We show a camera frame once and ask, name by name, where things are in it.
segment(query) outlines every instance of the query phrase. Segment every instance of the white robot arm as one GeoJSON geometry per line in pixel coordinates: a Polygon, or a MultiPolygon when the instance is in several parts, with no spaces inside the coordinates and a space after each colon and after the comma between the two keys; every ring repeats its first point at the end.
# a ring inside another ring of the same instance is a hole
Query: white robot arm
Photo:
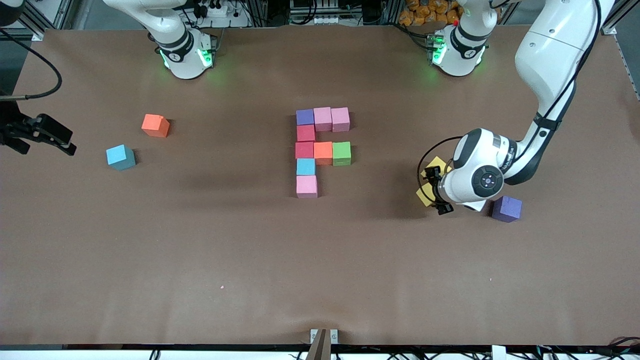
{"type": "MultiPolygon", "coordinates": [[[[520,77],[539,102],[527,134],[517,142],[486,129],[475,129],[460,139],[453,155],[454,170],[442,177],[439,170],[428,171],[439,213],[449,212],[450,204],[479,211],[504,183],[520,184],[534,175],[571,103],[576,75],[613,2],[547,0],[515,57],[520,77]]],[[[495,25],[494,15],[486,0],[468,0],[460,25],[443,30],[449,47],[445,53],[440,51],[440,61],[434,59],[434,63],[453,75],[468,74],[479,63],[480,49],[495,25]]]]}
{"type": "Polygon", "coordinates": [[[173,8],[186,0],[104,0],[142,24],[160,47],[164,66],[181,79],[193,79],[213,66],[217,40],[198,29],[187,29],[173,8]]]}

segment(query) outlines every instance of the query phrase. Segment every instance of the purple cube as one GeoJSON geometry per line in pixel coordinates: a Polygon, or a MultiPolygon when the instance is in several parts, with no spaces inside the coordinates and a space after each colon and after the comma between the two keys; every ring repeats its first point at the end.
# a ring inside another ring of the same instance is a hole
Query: purple cube
{"type": "Polygon", "coordinates": [[[503,196],[493,204],[491,216],[500,221],[513,222],[520,218],[520,210],[522,210],[522,200],[503,196]]]}
{"type": "Polygon", "coordinates": [[[313,125],[314,110],[296,110],[296,125],[313,125]]]}

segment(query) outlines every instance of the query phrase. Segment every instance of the orange cube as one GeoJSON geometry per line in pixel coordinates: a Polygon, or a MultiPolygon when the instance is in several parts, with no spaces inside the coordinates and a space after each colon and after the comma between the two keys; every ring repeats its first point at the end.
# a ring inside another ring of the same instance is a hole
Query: orange cube
{"type": "Polygon", "coordinates": [[[169,122],[162,115],[146,114],[142,122],[142,130],[149,136],[166,138],[169,132],[169,122]]]}
{"type": "Polygon", "coordinates": [[[331,165],[333,163],[333,143],[314,142],[314,158],[316,165],[331,165]]]}

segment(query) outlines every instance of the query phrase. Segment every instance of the light blue cube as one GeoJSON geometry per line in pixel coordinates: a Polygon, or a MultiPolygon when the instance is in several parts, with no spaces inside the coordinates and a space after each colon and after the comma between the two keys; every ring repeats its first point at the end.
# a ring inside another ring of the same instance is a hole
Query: light blue cube
{"type": "Polygon", "coordinates": [[[118,171],[122,171],[135,166],[136,158],[133,155],[133,150],[125,145],[118,145],[107,149],[107,164],[118,171]]]}
{"type": "Polygon", "coordinates": [[[316,174],[316,160],[315,159],[298,159],[298,166],[296,167],[296,175],[315,175],[316,174]]]}

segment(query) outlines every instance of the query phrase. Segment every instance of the wooden block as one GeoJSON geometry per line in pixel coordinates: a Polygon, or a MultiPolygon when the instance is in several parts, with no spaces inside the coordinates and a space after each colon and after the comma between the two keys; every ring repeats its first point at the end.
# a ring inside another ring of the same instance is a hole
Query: wooden block
{"type": "Polygon", "coordinates": [[[135,166],[136,158],[133,150],[125,145],[118,145],[107,149],[107,164],[118,171],[122,171],[135,166]]]}
{"type": "Polygon", "coordinates": [[[333,166],[351,165],[351,142],[333,143],[333,166]]]}
{"type": "Polygon", "coordinates": [[[313,142],[296,142],[296,159],[314,158],[313,142]]]}
{"type": "Polygon", "coordinates": [[[299,199],[318,197],[318,183],[315,175],[296,176],[296,193],[299,199]]]}
{"type": "Polygon", "coordinates": [[[351,121],[349,119],[349,108],[331,109],[332,131],[349,131],[351,121]]]}
{"type": "Polygon", "coordinates": [[[315,159],[297,159],[296,160],[296,175],[315,175],[316,174],[316,161],[315,159]]]}
{"type": "Polygon", "coordinates": [[[162,115],[146,114],[142,122],[142,130],[149,136],[166,138],[169,133],[169,122],[162,115]]]}
{"type": "Polygon", "coordinates": [[[296,125],[313,125],[314,110],[296,110],[296,125]]]}
{"type": "Polygon", "coordinates": [[[314,108],[316,131],[331,131],[331,108],[314,108]]]}
{"type": "Polygon", "coordinates": [[[299,142],[314,142],[316,140],[316,130],[313,125],[300,125],[297,127],[299,142]]]}
{"type": "Polygon", "coordinates": [[[316,165],[331,165],[333,163],[333,144],[331,142],[315,142],[314,159],[316,159],[316,165]]]}
{"type": "Polygon", "coordinates": [[[514,222],[520,218],[521,210],[522,200],[503,196],[493,204],[491,217],[504,222],[514,222]]]}
{"type": "MultiPolygon", "coordinates": [[[[436,156],[435,158],[433,158],[433,160],[431,160],[431,162],[426,167],[435,167],[435,166],[439,166],[440,171],[443,171],[442,169],[444,169],[447,166],[447,164],[444,161],[442,161],[442,159],[440,159],[438,156],[436,156]]],[[[424,170],[420,173],[420,176],[424,178],[425,176],[424,170]]],[[[430,184],[427,183],[422,185],[422,189],[424,190],[424,193],[427,194],[429,199],[432,199],[432,200],[436,199],[435,195],[433,195],[433,188],[430,184]]],[[[427,199],[424,196],[424,194],[422,193],[422,191],[420,191],[420,189],[418,189],[415,192],[415,194],[418,195],[418,198],[420,198],[420,201],[422,201],[422,203],[425,206],[429,207],[433,204],[431,200],[427,199]]]]}

